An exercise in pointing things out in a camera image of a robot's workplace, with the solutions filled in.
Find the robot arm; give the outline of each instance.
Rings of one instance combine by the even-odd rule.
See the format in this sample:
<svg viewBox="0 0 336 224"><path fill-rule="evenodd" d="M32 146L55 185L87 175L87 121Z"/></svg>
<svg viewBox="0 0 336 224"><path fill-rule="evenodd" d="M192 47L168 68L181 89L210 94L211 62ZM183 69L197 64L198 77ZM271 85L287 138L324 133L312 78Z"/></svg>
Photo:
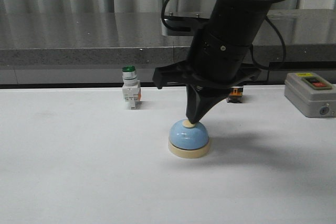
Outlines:
<svg viewBox="0 0 336 224"><path fill-rule="evenodd" d="M188 23L195 34L186 60L156 68L153 81L159 89L171 82L186 84L186 115L191 123L198 122L227 98L232 86L257 78L260 70L242 62L271 4L272 1L260 0L217 0L209 20L170 17Z"/></svg>

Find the push button switch box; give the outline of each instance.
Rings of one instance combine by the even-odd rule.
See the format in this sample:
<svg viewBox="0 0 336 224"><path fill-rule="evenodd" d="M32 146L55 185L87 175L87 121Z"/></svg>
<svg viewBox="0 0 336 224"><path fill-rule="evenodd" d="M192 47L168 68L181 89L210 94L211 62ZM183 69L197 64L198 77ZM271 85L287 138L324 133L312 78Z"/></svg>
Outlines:
<svg viewBox="0 0 336 224"><path fill-rule="evenodd" d="M285 97L309 118L336 117L336 87L316 73L289 73Z"/></svg>

